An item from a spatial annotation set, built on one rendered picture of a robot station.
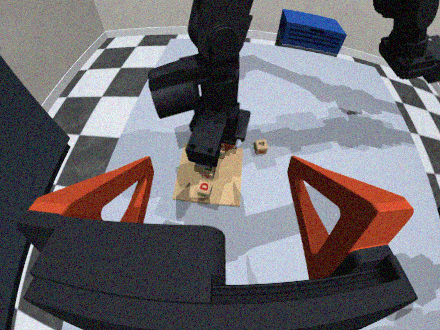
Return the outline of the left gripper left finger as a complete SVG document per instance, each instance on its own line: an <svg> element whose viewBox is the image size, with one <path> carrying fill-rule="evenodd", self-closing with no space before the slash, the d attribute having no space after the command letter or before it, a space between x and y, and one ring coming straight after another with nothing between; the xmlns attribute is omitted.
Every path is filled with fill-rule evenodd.
<svg viewBox="0 0 440 330"><path fill-rule="evenodd" d="M28 210L102 220L102 208L138 181L120 222L144 223L153 176L151 158L146 156L113 171L38 197Z"/></svg>

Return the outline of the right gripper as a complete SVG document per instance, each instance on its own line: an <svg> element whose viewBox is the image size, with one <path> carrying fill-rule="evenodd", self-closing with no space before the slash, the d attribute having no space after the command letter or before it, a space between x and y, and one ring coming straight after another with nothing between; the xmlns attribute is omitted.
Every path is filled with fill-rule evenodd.
<svg viewBox="0 0 440 330"><path fill-rule="evenodd" d="M238 98L237 98L237 101L238 101ZM229 110L233 109L233 108L237 105L237 101L236 101L236 103L232 106L232 108L231 108L231 107L230 107L230 108L228 107L228 108L224 108L224 109L215 109L215 108L211 108L211 107L207 106L207 105L203 102L203 100L202 100L203 105L204 105L207 109L209 109L209 110L211 110L211 111L214 111L214 112L225 112L225 111L229 111ZM234 137L234 138L230 138L230 137L225 137L225 138L224 138L224 142L223 142L223 143L224 143L224 146L225 146L225 150L226 150L226 151L228 151L230 148L235 147L237 139L241 140L241 142L244 142L244 140L245 140L245 136L246 136L246 132L247 132L248 123L249 123L249 120L250 120L250 115L251 115L251 112L250 112L250 111L240 109L239 122L238 122L238 126L237 126L237 129L236 129L235 137ZM191 132L192 132L192 130L194 129L195 124L196 124L196 122L195 122L195 114L194 114L193 117L192 117L192 120L191 120L191 122L190 122L190 124L189 124L190 131L191 131Z"/></svg>

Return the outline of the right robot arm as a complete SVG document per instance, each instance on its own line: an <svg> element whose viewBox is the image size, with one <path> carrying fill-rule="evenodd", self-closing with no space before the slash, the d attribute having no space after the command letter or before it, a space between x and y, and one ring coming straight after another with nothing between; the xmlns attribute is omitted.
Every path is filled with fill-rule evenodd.
<svg viewBox="0 0 440 330"><path fill-rule="evenodd" d="M249 15L253 1L193 0L188 34L198 54L181 57L148 73L148 86L160 119L194 110L197 122L185 151L196 166L217 167L224 138L235 137L240 102L229 111L214 112L202 100L215 109L236 103L239 52L253 18ZM436 56L426 47L426 28L437 14L439 0L373 0L373 6L383 18L395 19L389 36L381 38L381 46L402 71L435 65Z"/></svg>

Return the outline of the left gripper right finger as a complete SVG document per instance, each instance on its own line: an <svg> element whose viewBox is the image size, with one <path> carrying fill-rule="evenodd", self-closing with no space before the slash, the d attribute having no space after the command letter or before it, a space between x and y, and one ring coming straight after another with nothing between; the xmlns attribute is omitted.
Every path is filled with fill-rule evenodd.
<svg viewBox="0 0 440 330"><path fill-rule="evenodd" d="M403 196L297 156L291 156L287 174L309 279L329 277L355 250L388 245L414 213ZM340 209L330 235L304 181Z"/></svg>

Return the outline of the tan camouflage-patterned mat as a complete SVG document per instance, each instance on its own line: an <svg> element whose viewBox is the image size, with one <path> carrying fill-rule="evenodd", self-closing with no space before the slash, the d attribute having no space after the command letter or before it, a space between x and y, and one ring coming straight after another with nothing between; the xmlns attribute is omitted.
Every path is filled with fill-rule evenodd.
<svg viewBox="0 0 440 330"><path fill-rule="evenodd" d="M184 143L173 200L240 207L243 148L230 148L225 158L219 157L213 180L201 176L200 166L188 161ZM199 196L200 180L211 182L210 198Z"/></svg>

